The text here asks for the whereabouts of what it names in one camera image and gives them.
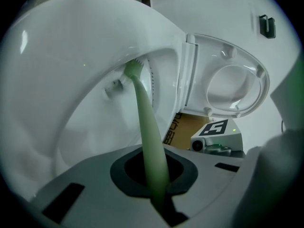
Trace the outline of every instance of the toilet lid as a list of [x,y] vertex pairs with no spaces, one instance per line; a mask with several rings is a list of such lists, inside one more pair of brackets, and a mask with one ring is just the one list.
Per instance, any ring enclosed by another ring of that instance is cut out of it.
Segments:
[[221,118],[245,116],[256,110],[269,89],[264,66],[226,41],[189,34],[196,50],[183,112]]

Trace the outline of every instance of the black slot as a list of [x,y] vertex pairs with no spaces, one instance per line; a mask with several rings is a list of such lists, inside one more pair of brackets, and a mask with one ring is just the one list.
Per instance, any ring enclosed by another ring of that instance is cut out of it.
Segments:
[[64,216],[72,207],[85,187],[77,183],[70,183],[42,213],[52,221],[60,224]]
[[228,164],[224,164],[224,163],[217,163],[215,165],[215,167],[219,167],[221,169],[227,170],[227,171],[233,171],[233,172],[237,172],[239,167],[235,166],[235,165],[228,165]]

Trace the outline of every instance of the green toilet brush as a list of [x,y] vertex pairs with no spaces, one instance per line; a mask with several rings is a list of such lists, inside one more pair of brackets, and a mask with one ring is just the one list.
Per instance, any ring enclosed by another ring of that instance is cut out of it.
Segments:
[[154,112],[140,81],[142,67],[139,60],[133,59],[127,62],[124,74],[132,80],[136,92],[147,187],[152,192],[152,204],[162,214],[166,187],[170,183],[169,169]]

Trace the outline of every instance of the white toilet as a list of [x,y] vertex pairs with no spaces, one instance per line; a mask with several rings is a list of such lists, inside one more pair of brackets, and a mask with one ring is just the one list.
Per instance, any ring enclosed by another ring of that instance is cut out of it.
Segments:
[[16,193],[29,200],[83,159],[141,142],[132,84],[107,91],[136,57],[162,138],[177,112],[241,118],[269,90],[253,55],[144,4],[47,1],[11,26],[0,54],[0,156]]

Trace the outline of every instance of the cardboard box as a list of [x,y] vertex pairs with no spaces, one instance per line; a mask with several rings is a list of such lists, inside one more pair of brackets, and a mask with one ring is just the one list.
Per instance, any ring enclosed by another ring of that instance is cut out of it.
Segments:
[[192,135],[207,123],[208,117],[177,113],[163,143],[186,150],[190,148]]

